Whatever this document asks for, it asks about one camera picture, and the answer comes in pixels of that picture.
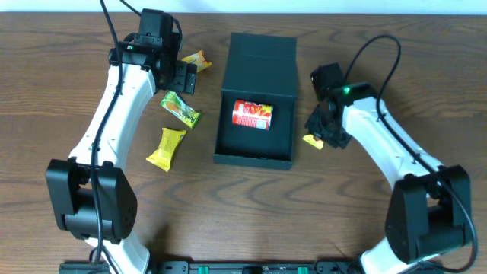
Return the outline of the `yellow brown chocolate snack packet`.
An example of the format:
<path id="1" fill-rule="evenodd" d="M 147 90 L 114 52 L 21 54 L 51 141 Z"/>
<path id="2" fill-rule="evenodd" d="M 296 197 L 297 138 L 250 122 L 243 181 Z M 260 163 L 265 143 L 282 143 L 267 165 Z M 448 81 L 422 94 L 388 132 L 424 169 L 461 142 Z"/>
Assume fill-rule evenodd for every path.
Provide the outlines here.
<path id="1" fill-rule="evenodd" d="M 315 147 L 316 149 L 319 149 L 321 150 L 324 146 L 324 142 L 322 139 L 320 139 L 319 137 L 313 135 L 313 134 L 307 134 L 303 137 L 303 140 L 312 145 L 313 147 Z"/>

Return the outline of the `orange cracker snack packet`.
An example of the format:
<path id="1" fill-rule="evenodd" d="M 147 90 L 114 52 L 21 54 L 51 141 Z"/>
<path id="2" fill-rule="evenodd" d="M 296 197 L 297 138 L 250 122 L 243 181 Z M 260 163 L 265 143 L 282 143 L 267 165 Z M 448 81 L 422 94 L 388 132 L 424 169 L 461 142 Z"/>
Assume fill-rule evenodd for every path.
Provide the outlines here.
<path id="1" fill-rule="evenodd" d="M 201 49 L 197 53 L 193 53 L 192 55 L 182 58 L 182 61 L 188 64 L 196 65 L 197 72 L 200 72 L 212 66 L 212 62 L 208 61 L 203 49 Z"/>

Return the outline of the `red Pringles can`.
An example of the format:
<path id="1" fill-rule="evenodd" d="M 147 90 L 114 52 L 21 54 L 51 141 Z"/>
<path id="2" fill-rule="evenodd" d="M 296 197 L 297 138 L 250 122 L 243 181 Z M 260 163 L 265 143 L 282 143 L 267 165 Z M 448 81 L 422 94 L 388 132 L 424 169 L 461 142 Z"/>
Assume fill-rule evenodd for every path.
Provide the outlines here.
<path id="1" fill-rule="evenodd" d="M 269 130 L 274 107 L 268 104 L 258 104 L 248 100 L 235 101 L 232 111 L 232 123 L 255 129 Z"/>

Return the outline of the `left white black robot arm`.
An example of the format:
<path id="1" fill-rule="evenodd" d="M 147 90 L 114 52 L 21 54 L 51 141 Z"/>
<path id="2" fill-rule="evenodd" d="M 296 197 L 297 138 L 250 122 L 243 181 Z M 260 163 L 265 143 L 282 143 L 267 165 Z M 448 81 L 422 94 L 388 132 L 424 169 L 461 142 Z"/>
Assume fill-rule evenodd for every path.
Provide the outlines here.
<path id="1" fill-rule="evenodd" d="M 91 123 L 65 160 L 46 169 L 58 228 L 93 248 L 60 273 L 148 273 L 151 253 L 133 227 L 138 202 L 124 171 L 140 117 L 159 90 L 193 93 L 196 66 L 178 60 L 182 35 L 132 33 L 110 51 L 107 86 Z"/>

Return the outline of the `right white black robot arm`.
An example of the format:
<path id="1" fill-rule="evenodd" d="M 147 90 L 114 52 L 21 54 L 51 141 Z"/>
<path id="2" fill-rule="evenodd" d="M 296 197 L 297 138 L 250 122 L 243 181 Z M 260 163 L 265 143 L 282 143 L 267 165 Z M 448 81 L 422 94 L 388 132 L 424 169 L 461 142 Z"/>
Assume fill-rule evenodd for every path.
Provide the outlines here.
<path id="1" fill-rule="evenodd" d="M 474 244 L 470 179 L 426 153 L 388 113 L 368 83 L 348 84 L 339 64 L 310 74 L 318 105 L 305 140 L 317 148 L 345 148 L 355 139 L 384 174 L 392 195 L 385 238 L 359 257 L 355 272 L 433 271 L 430 260 Z"/>

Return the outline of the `green orange snack packet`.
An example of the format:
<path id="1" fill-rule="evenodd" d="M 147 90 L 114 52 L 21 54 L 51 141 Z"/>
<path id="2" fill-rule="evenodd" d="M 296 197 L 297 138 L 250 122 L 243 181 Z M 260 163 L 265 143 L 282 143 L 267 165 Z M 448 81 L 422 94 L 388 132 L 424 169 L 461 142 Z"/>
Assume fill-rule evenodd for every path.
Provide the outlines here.
<path id="1" fill-rule="evenodd" d="M 195 111 L 174 91 L 169 91 L 161 101 L 161 106 L 172 113 L 181 122 L 193 129 L 197 124 L 200 112 Z"/>

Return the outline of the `dark green open gift box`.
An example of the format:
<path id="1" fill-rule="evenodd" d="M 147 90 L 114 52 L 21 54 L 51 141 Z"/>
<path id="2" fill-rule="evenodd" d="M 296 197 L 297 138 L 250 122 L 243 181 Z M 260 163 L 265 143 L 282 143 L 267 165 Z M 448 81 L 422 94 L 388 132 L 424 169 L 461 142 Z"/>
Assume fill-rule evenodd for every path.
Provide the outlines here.
<path id="1" fill-rule="evenodd" d="M 231 34 L 213 156 L 216 164 L 291 169 L 298 97 L 296 54 L 295 37 Z M 234 124 L 232 113 L 239 99 L 272 106 L 270 128 Z"/>

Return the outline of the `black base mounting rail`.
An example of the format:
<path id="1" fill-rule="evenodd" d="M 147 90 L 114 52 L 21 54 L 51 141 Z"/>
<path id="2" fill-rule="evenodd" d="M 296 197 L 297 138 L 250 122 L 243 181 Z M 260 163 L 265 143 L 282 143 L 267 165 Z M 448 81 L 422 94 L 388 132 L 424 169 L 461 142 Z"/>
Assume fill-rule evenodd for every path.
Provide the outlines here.
<path id="1" fill-rule="evenodd" d="M 150 263 L 151 274 L 362 274 L 352 261 L 320 261 L 318 263 L 189 263 L 164 261 Z"/>

